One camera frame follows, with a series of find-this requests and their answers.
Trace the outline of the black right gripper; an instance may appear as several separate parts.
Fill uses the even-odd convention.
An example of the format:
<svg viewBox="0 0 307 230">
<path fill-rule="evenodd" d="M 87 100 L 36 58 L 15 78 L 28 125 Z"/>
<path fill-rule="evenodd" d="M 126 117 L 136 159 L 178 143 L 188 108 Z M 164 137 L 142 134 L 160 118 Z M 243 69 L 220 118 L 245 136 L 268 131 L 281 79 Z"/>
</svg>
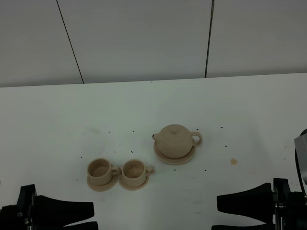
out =
<svg viewBox="0 0 307 230">
<path fill-rule="evenodd" d="M 214 225 L 211 230 L 306 230 L 307 195 L 292 192 L 287 179 L 275 178 L 273 191 L 270 183 L 264 183 L 244 192 L 217 196 L 220 212 L 252 219 L 272 219 L 274 224 L 255 226 Z"/>
</svg>

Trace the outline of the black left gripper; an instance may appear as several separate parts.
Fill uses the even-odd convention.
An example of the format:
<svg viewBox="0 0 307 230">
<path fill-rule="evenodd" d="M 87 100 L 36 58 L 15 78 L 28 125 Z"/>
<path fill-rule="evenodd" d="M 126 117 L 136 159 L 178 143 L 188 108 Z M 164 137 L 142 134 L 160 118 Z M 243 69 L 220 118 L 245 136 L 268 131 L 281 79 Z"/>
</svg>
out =
<svg viewBox="0 0 307 230">
<path fill-rule="evenodd" d="M 92 202 L 71 202 L 36 196 L 34 184 L 22 186 L 16 205 L 0 209 L 1 230 L 33 230 L 30 210 L 35 203 L 35 225 L 63 227 L 63 230 L 98 230 L 96 221 L 70 225 L 94 216 Z"/>
</svg>

